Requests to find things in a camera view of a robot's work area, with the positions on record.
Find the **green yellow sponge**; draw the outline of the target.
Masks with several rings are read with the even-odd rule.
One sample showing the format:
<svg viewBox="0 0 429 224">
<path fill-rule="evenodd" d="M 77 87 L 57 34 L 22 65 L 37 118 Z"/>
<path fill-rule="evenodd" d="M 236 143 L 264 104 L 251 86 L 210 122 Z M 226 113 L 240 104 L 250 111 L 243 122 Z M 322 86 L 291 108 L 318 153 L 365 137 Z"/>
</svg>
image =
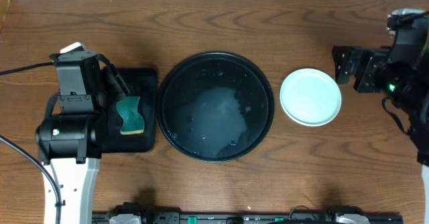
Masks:
<svg viewBox="0 0 429 224">
<path fill-rule="evenodd" d="M 140 97 L 125 97 L 116 103 L 117 112 L 123 120 L 121 135 L 143 133 L 145 121 L 138 111 Z"/>
</svg>

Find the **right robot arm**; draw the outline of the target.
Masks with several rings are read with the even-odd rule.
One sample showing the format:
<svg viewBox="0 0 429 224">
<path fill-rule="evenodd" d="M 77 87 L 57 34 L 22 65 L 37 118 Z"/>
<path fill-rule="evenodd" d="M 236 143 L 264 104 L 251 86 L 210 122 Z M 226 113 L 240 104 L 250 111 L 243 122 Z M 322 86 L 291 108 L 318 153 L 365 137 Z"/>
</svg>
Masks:
<svg viewBox="0 0 429 224">
<path fill-rule="evenodd" d="M 387 30 L 394 38 L 391 46 L 333 46 L 335 81 L 345 85 L 354 76 L 358 93 L 384 93 L 384 103 L 391 101 L 408 115 L 408 129 L 397 115 L 391 117 L 416 146 L 428 188 L 428 12 L 395 10 L 387 16 Z"/>
</svg>

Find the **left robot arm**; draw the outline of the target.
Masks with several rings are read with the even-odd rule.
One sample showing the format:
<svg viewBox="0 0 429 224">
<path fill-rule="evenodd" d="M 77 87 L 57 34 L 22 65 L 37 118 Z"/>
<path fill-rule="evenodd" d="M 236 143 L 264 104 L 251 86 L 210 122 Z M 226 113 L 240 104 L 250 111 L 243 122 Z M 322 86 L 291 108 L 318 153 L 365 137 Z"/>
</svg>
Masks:
<svg viewBox="0 0 429 224">
<path fill-rule="evenodd" d="M 108 110 L 129 89 L 102 54 L 75 42 L 50 55 L 59 90 L 47 103 L 36 129 L 44 177 L 44 223 L 91 223 L 93 193 L 103 144 L 109 137 Z"/>
</svg>

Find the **light blue plate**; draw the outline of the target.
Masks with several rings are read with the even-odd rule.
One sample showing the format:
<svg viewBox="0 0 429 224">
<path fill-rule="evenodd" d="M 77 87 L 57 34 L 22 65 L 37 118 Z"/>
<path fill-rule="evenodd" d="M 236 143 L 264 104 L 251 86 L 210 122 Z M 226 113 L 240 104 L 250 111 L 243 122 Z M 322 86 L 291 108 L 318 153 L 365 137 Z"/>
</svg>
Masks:
<svg viewBox="0 0 429 224">
<path fill-rule="evenodd" d="M 302 68 L 284 79 L 280 103 L 296 123 L 318 127 L 330 123 L 339 114 L 342 95 L 337 83 L 325 72 Z"/>
</svg>

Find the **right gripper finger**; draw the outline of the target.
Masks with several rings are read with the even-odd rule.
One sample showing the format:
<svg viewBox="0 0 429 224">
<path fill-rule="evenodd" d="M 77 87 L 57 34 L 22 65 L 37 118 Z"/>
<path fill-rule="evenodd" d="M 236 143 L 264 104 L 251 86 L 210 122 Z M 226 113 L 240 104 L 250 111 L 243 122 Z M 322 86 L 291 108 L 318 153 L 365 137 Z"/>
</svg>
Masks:
<svg viewBox="0 0 429 224">
<path fill-rule="evenodd" d="M 333 46 L 332 58 L 335 66 L 335 82 L 338 85 L 346 85 L 355 72 L 354 60 L 372 57 L 368 48 L 354 46 Z"/>
<path fill-rule="evenodd" d="M 375 75 L 382 66 L 382 58 L 362 58 L 354 60 L 355 83 L 353 88 L 358 93 L 380 93 L 381 90 L 375 84 Z"/>
</svg>

